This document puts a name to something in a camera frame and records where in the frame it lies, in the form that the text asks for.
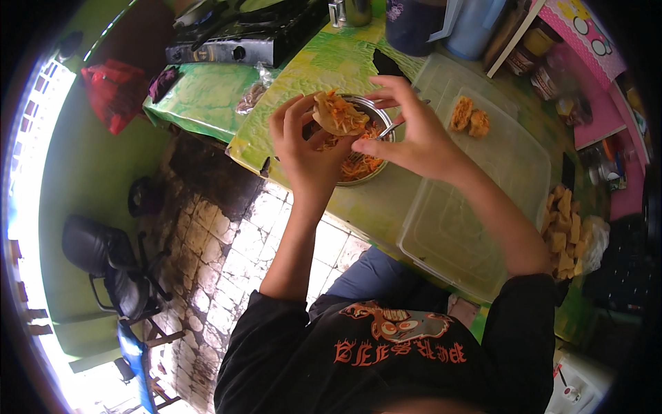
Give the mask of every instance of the black t-shirt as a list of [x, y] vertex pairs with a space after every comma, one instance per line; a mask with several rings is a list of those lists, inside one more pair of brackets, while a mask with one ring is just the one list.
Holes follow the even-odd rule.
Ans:
[[376, 401], [459, 399], [494, 413], [543, 413], [553, 389], [555, 290], [549, 275], [508, 280], [482, 344], [447, 315], [322, 295], [256, 291], [220, 366], [217, 413], [367, 413]]

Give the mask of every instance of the blue chair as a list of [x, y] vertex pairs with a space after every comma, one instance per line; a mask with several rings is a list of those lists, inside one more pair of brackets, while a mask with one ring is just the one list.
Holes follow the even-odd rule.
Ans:
[[[138, 389], [140, 393], [138, 398], [140, 404], [150, 414], [156, 414], [161, 408], [176, 403], [181, 398], [179, 396], [174, 398], [168, 397], [163, 388], [157, 384], [160, 380], [159, 377], [151, 377], [149, 349], [154, 346], [169, 344], [176, 339], [182, 338], [184, 332], [179, 331], [172, 335], [166, 335], [154, 322], [152, 322], [152, 326], [153, 329], [148, 337], [151, 338], [152, 336], [156, 336], [154, 332], [160, 333], [161, 337], [151, 338], [142, 342], [133, 331], [131, 331], [130, 323], [128, 321], [120, 320], [118, 322], [117, 338], [119, 339], [120, 351], [122, 352], [124, 359], [119, 358], [119, 360], [115, 360], [115, 365], [117, 365], [117, 368], [122, 372], [125, 382], [128, 382], [133, 378], [138, 381]], [[164, 402], [156, 405], [154, 402], [155, 395], [163, 398]]]

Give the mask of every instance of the fork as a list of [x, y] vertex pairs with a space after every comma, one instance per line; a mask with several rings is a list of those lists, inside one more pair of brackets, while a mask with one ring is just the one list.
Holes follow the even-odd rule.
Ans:
[[[429, 100], [429, 99], [423, 99], [422, 102], [423, 102], [424, 104], [427, 105], [427, 104], [430, 103], [430, 100]], [[383, 130], [383, 131], [381, 132], [381, 134], [379, 134], [379, 135], [377, 136], [377, 138], [375, 138], [375, 139], [376, 139], [376, 140], [382, 140], [382, 139], [384, 139], [384, 137], [388, 136], [388, 135], [391, 133], [391, 131], [393, 131], [393, 130], [396, 129], [397, 127], [401, 126], [402, 124], [404, 124], [404, 121], [401, 122], [401, 123], [399, 123], [399, 124], [391, 124], [388, 128], [386, 128], [385, 130]], [[360, 152], [356, 152], [356, 151], [352, 151], [352, 153], [350, 154], [350, 156], [348, 156], [348, 159], [349, 159], [351, 162], [358, 162], [359, 160], [361, 160], [361, 157], [363, 157], [363, 154], [362, 154], [362, 153], [360, 153]]]

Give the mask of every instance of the black office chair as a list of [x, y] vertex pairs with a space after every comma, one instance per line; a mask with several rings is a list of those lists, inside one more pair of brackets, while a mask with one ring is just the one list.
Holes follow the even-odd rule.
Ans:
[[[102, 311], [117, 312], [120, 317], [139, 321], [161, 311], [151, 287], [164, 300], [172, 299], [172, 293], [166, 293], [154, 278], [155, 270], [170, 251], [166, 249], [148, 262], [143, 245], [145, 236], [144, 232], [138, 235], [138, 263], [124, 231], [79, 215], [67, 217], [62, 251], [71, 263], [89, 274], [92, 292]], [[103, 279], [112, 306], [99, 301], [95, 279]]]

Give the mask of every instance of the blue container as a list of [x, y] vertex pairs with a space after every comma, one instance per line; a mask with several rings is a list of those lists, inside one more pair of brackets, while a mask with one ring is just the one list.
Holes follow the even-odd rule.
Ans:
[[479, 59], [497, 27], [506, 0], [464, 0], [446, 48], [463, 59]]
[[386, 40], [411, 56], [432, 52], [432, 42], [453, 30], [465, 0], [386, 0]]

